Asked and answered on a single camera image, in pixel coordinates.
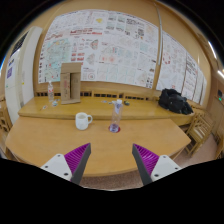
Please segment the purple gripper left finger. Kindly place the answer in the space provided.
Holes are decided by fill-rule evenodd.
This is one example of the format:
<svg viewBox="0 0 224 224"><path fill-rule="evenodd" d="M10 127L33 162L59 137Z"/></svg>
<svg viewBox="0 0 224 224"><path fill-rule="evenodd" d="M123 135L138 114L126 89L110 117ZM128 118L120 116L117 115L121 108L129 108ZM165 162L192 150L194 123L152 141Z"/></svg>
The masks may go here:
<svg viewBox="0 0 224 224"><path fill-rule="evenodd" d="M76 185L79 185L91 154L91 144L87 143L70 151L56 154L41 168Z"/></svg>

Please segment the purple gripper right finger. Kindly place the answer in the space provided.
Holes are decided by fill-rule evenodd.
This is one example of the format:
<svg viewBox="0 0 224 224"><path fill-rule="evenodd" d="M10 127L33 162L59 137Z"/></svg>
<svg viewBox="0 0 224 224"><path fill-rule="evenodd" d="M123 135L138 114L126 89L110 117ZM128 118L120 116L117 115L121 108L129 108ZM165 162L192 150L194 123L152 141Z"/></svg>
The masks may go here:
<svg viewBox="0 0 224 224"><path fill-rule="evenodd" d="M132 154L135 158L143 185L148 185L156 180L181 170L169 156L158 156L154 152L134 144Z"/></svg>

